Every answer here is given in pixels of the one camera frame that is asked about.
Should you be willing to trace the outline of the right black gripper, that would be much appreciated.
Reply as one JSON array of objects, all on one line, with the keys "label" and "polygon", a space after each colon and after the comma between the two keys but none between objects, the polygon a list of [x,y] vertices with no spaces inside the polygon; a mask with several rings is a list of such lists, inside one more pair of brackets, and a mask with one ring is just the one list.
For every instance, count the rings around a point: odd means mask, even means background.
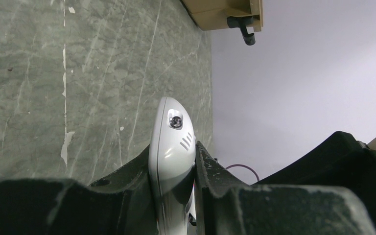
[{"label": "right black gripper", "polygon": [[260,184],[345,187],[366,206],[376,227],[376,150],[336,131],[319,146]]}]

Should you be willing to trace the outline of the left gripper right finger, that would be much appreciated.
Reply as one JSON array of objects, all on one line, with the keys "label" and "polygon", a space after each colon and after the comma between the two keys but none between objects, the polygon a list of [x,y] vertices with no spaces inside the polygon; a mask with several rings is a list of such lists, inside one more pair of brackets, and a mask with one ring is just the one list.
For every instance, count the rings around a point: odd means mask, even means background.
[{"label": "left gripper right finger", "polygon": [[376,235],[361,200],[343,187],[250,186],[196,144],[199,235]]}]

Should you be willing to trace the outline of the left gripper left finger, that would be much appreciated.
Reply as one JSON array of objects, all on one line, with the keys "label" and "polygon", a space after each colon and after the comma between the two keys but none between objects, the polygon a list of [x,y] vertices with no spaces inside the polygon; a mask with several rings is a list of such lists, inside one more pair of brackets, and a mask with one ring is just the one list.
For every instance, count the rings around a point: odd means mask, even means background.
[{"label": "left gripper left finger", "polygon": [[89,186],[0,180],[0,235],[155,235],[149,150]]}]

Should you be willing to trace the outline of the white remote control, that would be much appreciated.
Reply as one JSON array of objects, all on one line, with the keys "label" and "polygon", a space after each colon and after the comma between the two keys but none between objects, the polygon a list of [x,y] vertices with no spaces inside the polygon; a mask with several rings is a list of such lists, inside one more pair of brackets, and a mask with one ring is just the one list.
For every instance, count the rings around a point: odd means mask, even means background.
[{"label": "white remote control", "polygon": [[185,235],[193,206],[196,138],[189,114],[164,96],[149,145],[149,175],[161,235]]}]

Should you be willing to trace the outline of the tan plastic toolbox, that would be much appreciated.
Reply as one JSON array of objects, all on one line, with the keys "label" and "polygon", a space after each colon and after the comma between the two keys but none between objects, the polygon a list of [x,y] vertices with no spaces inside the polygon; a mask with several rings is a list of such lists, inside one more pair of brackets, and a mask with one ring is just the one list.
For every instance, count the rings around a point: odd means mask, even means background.
[{"label": "tan plastic toolbox", "polygon": [[246,45],[256,43],[263,28],[262,0],[182,0],[195,24],[203,31],[238,28]]}]

